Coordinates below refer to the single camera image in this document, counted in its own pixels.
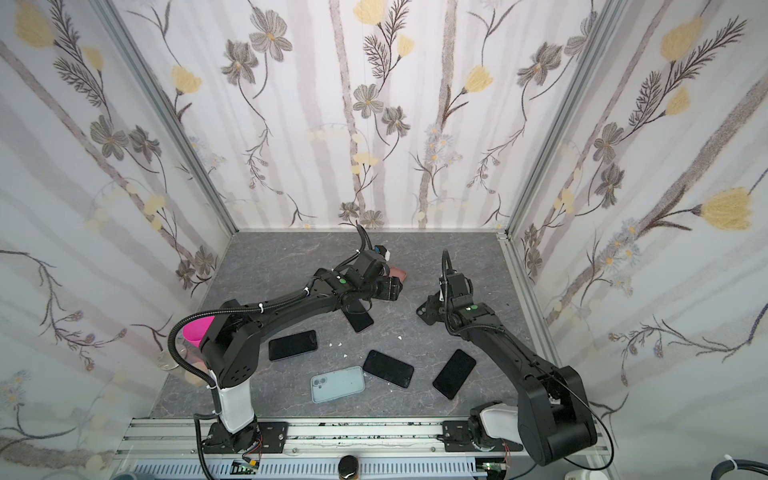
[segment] wall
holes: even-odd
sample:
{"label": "wall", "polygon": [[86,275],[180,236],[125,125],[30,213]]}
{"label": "wall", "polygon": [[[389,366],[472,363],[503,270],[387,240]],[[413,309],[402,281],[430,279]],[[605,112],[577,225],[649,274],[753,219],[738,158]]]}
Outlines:
{"label": "wall", "polygon": [[514,234],[623,480],[768,451],[766,26],[765,2],[629,2]]}
{"label": "wall", "polygon": [[603,2],[116,5],[241,228],[502,228]]}
{"label": "wall", "polygon": [[0,12],[0,477],[102,478],[228,235],[87,2]]}

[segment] yellow flower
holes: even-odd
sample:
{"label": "yellow flower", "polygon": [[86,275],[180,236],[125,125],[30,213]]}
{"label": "yellow flower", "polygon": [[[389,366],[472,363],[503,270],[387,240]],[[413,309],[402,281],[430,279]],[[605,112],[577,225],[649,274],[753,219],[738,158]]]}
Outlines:
{"label": "yellow flower", "polygon": [[356,153],[352,159],[357,162],[358,164],[368,164],[371,167],[375,166],[377,163],[379,163],[379,159],[371,155],[370,152],[367,151],[361,151]]}
{"label": "yellow flower", "polygon": [[366,25],[376,25],[384,19],[386,0],[360,0],[352,12]]}
{"label": "yellow flower", "polygon": [[562,204],[565,205],[565,213],[574,213],[574,193],[571,191],[571,189],[566,188],[563,190],[561,198],[563,199]]}
{"label": "yellow flower", "polygon": [[183,94],[193,94],[200,89],[200,84],[203,83],[202,78],[195,77],[191,71],[181,65],[174,65],[170,76],[174,79],[176,89]]}
{"label": "yellow flower", "polygon": [[661,54],[668,61],[680,60],[699,37],[703,20],[696,17],[688,23],[681,23],[661,39]]}
{"label": "yellow flower", "polygon": [[22,0],[16,11],[16,36],[35,48],[50,47],[54,36],[48,19],[32,2]]}
{"label": "yellow flower", "polygon": [[747,230],[752,225],[749,220],[751,203],[752,197],[746,188],[731,188],[710,198],[693,213],[721,230]]}
{"label": "yellow flower", "polygon": [[464,89],[471,93],[477,93],[485,90],[485,87],[488,87],[492,81],[493,78],[491,78],[488,70],[482,65],[477,65],[469,72],[467,81],[464,83]]}
{"label": "yellow flower", "polygon": [[667,104],[667,115],[681,114],[690,106],[690,96],[688,95],[688,89],[680,87],[677,93],[670,99]]}
{"label": "yellow flower", "polygon": [[101,50],[94,47],[83,47],[83,55],[88,59],[93,68],[101,71],[104,67],[104,56],[101,54]]}
{"label": "yellow flower", "polygon": [[413,51],[413,45],[416,45],[416,42],[411,38],[408,38],[405,35],[400,35],[397,39],[397,54],[401,57],[405,57]]}
{"label": "yellow flower", "polygon": [[147,203],[144,204],[144,213],[151,215],[163,207],[165,207],[165,197],[152,194],[147,199]]}

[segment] table surface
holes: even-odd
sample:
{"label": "table surface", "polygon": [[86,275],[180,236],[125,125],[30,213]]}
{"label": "table surface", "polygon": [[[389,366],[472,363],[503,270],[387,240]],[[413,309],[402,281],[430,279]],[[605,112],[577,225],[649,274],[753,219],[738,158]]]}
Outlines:
{"label": "table surface", "polygon": [[[441,323],[426,325],[416,308],[439,290],[443,248],[453,266],[472,279],[475,300],[495,310],[507,329],[531,346],[531,337],[495,233],[377,233],[371,241],[392,252],[389,261],[408,273],[396,302],[374,300],[374,325],[355,333],[340,311],[314,316],[276,333],[273,338],[314,329],[319,348],[271,362],[266,340],[251,377],[253,409],[259,417],[389,417],[468,415],[470,408],[492,400],[517,405],[517,394],[502,371],[478,347],[450,336]],[[255,303],[298,290],[319,267],[330,268],[359,247],[356,233],[237,233],[204,301],[204,310],[226,300]],[[310,379],[320,373],[362,366],[372,349],[413,365],[407,389],[366,374],[365,391],[314,403]],[[432,387],[432,380],[462,349],[477,366],[453,400]],[[210,393],[177,376],[169,376],[151,416],[189,417],[209,412]]]}

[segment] phone screen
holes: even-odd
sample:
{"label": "phone screen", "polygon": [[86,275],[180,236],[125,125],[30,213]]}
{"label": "phone screen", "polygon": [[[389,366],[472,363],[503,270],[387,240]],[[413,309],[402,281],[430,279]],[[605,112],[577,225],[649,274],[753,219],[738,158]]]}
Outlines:
{"label": "phone screen", "polygon": [[462,350],[456,350],[448,363],[442,367],[437,378],[432,382],[432,386],[448,400],[453,400],[475,365],[477,365],[477,360]]}
{"label": "phone screen", "polygon": [[373,325],[373,319],[368,314],[368,312],[366,312],[366,308],[360,303],[359,300],[349,305],[345,309],[342,308],[342,313],[344,313],[344,316],[355,330],[355,333],[360,333],[364,329]]}
{"label": "phone screen", "polygon": [[270,360],[272,361],[315,350],[317,350],[317,335],[314,330],[270,340]]}
{"label": "phone screen", "polygon": [[362,369],[404,389],[408,388],[413,377],[412,366],[375,350],[368,352],[368,358],[363,363]]}

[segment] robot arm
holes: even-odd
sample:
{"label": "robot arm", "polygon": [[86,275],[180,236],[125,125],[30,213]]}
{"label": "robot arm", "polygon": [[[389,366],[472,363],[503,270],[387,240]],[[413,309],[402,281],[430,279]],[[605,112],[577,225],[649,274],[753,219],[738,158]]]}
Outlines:
{"label": "robot arm", "polygon": [[[171,356],[184,369],[205,379],[214,397],[218,422],[212,425],[206,446],[215,444],[221,453],[238,452],[258,439],[248,380],[258,367],[262,341],[311,316],[338,309],[349,311],[361,300],[397,300],[402,284],[389,276],[389,252],[383,246],[372,246],[361,226],[358,232],[360,249],[331,270],[318,269],[303,289],[260,303],[240,305],[237,300],[229,300],[218,310],[181,320],[171,330]],[[178,356],[175,337],[184,325],[210,316],[213,321],[198,346],[208,369],[206,374]]]}
{"label": "robot arm", "polygon": [[472,294],[472,282],[452,269],[445,250],[441,291],[416,310],[428,325],[443,322],[450,334],[480,347],[518,392],[518,435],[503,430],[510,426],[514,410],[491,404],[474,409],[470,415],[472,441],[481,448],[497,438],[521,442],[539,465],[597,443],[591,413],[576,398],[586,402],[578,373],[570,366],[558,368],[537,356],[506,330],[491,307],[475,303]]}

